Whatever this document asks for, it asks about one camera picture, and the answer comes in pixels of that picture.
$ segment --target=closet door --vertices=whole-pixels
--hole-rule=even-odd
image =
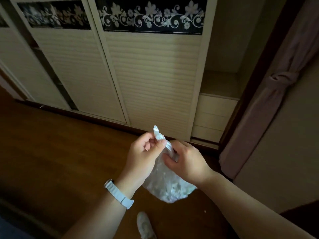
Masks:
[[[11,0],[75,105],[126,123],[87,0]]]
[[[33,51],[0,5],[0,68],[28,100],[70,110]]]
[[[190,139],[216,3],[89,0],[131,126]]]

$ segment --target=plastic bag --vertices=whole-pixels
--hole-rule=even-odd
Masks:
[[[154,126],[153,130],[157,141],[165,139],[157,126]],[[168,141],[163,152],[156,159],[154,168],[143,183],[143,187],[158,199],[166,203],[174,203],[179,199],[186,198],[196,187],[183,180],[165,165],[162,159],[163,153],[178,161],[178,154],[174,152],[171,143]]]

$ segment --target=foot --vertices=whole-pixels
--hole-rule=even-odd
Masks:
[[[139,212],[137,216],[138,231],[141,239],[156,239],[150,220],[145,212]]]

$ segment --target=pink curtain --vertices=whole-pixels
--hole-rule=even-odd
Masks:
[[[221,170],[229,178],[239,173],[275,116],[286,88],[297,81],[300,70],[319,50],[319,0],[305,1],[287,37],[289,33],[291,41],[279,59],[277,72],[263,79],[264,87],[220,154]]]

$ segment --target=hand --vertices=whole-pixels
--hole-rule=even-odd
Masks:
[[[175,162],[167,154],[163,154],[165,165],[185,181],[200,187],[205,179],[214,173],[207,165],[201,153],[191,144],[184,141],[171,141],[174,150],[179,154]]]
[[[137,190],[150,175],[155,159],[167,144],[166,140],[157,141],[153,133],[147,132],[131,144],[126,165],[117,180],[123,177]]]

